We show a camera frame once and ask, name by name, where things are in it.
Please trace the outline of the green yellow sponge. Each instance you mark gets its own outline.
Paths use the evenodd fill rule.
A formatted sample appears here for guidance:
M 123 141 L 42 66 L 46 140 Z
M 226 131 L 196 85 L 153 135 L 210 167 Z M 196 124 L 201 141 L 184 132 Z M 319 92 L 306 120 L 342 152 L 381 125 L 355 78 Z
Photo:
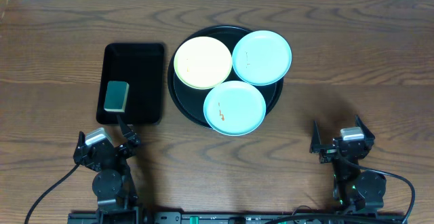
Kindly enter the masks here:
M 104 110 L 113 113 L 124 113 L 130 85 L 125 81 L 109 81 L 104 99 Z

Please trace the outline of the light blue plate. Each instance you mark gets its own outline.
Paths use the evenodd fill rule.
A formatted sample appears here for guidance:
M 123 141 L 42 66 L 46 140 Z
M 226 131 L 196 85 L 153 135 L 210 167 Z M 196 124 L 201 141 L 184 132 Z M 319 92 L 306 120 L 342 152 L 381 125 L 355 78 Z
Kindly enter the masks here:
M 203 114 L 215 131 L 227 136 L 242 136 L 263 122 L 266 103 L 254 86 L 243 81 L 226 81 L 208 93 Z
M 241 80 L 254 86 L 267 86 L 289 71 L 292 50 L 280 34 L 254 31 L 237 42 L 232 59 L 234 72 Z

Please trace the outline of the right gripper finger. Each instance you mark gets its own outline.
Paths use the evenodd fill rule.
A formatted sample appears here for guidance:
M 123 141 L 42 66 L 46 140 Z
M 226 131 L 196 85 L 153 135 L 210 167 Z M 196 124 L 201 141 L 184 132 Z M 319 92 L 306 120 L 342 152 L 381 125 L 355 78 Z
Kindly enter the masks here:
M 311 138 L 311 144 L 309 148 L 310 153 L 319 153 L 322 149 L 321 139 L 319 135 L 319 130 L 317 126 L 317 122 L 313 122 L 313 135 Z
M 360 117 L 358 115 L 355 116 L 355 125 L 357 127 L 361 128 L 361 131 L 363 132 L 363 135 L 365 136 L 366 140 L 374 140 L 375 139 L 375 136 L 368 129 L 368 127 L 362 122 L 362 120 L 360 119 Z

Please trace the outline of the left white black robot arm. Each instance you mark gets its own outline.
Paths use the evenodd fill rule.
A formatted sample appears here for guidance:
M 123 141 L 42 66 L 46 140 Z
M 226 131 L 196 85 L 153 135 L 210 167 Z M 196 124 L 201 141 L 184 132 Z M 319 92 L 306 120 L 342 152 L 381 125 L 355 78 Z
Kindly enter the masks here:
M 80 132 L 73 154 L 74 163 L 97 172 L 92 191 L 102 212 L 131 209 L 138 200 L 127 159 L 135 156 L 141 140 L 120 115 L 117 116 L 117 122 L 126 139 L 125 143 L 114 146 L 104 128 L 89 134 Z

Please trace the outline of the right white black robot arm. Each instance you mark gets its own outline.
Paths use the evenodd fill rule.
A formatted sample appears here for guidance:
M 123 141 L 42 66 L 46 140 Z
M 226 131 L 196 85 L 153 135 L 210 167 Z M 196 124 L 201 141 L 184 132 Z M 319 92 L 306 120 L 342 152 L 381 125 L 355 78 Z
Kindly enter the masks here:
M 384 206 L 386 191 L 384 174 L 361 170 L 359 160 L 364 159 L 374 145 L 375 136 L 358 116 L 355 126 L 343 128 L 332 143 L 323 144 L 317 123 L 313 123 L 313 136 L 309 152 L 319 155 L 322 164 L 331 163 L 334 171 L 333 198 L 340 203 L 339 214 L 376 215 Z

